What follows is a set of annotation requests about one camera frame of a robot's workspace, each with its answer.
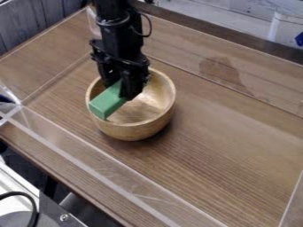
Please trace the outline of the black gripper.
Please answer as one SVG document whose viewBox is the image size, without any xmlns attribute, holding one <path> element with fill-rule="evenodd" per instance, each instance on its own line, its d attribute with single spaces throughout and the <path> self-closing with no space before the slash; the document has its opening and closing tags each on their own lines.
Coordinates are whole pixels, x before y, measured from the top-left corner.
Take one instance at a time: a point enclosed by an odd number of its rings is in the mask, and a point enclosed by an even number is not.
<svg viewBox="0 0 303 227">
<path fill-rule="evenodd" d="M 150 61 L 140 51 L 114 55 L 105 50 L 105 44 L 100 39 L 92 39 L 89 45 L 92 47 L 90 58 L 97 64 L 104 86 L 109 87 L 121 79 L 120 96 L 128 101 L 133 100 L 146 83 Z"/>
</svg>

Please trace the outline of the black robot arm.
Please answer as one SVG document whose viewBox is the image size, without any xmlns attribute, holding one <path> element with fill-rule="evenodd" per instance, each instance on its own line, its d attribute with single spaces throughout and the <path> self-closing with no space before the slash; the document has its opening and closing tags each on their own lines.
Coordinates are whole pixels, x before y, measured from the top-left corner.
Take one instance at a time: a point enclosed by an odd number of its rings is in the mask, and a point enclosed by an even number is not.
<svg viewBox="0 0 303 227">
<path fill-rule="evenodd" d="M 94 0 L 94 7 L 101 38 L 89 41 L 90 57 L 105 87 L 120 82 L 118 96 L 133 100 L 149 79 L 150 61 L 141 47 L 152 33 L 142 33 L 142 14 L 130 0 Z"/>
</svg>

